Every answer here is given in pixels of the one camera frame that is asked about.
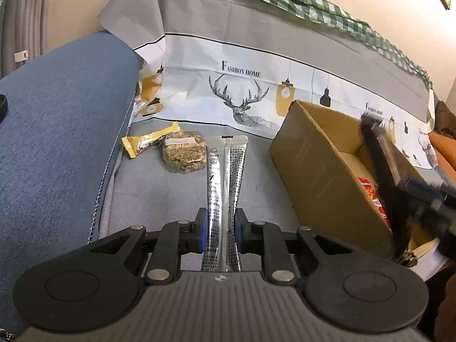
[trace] clear plastic wrapper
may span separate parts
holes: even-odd
[[[206,167],[206,145],[196,131],[168,133],[163,141],[163,160],[169,171],[188,174]]]

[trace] green checkered cloth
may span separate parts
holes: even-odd
[[[432,82],[426,70],[411,61],[401,50],[374,31],[366,22],[354,18],[327,0],[261,0],[286,10],[298,18],[338,29],[361,41],[398,67],[421,76],[427,89]]]

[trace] red snack package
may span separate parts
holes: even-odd
[[[383,221],[385,221],[386,226],[388,226],[389,229],[391,229],[391,224],[389,223],[388,217],[386,216],[386,211],[382,206],[382,203],[378,199],[377,192],[373,188],[372,184],[368,179],[364,179],[362,177],[358,178],[361,184],[364,186],[364,188],[367,190],[369,196],[371,197],[373,203],[378,209],[378,212],[380,212],[380,215],[383,217]]]

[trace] white label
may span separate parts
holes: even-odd
[[[14,53],[14,61],[16,63],[28,59],[28,50],[21,51],[20,53]]]
[[[195,138],[166,139],[165,146],[176,144],[196,144]]]

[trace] blue fabric cushion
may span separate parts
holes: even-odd
[[[0,81],[0,328],[25,328],[11,298],[26,269],[87,242],[94,202],[135,92],[139,63],[91,34]]]

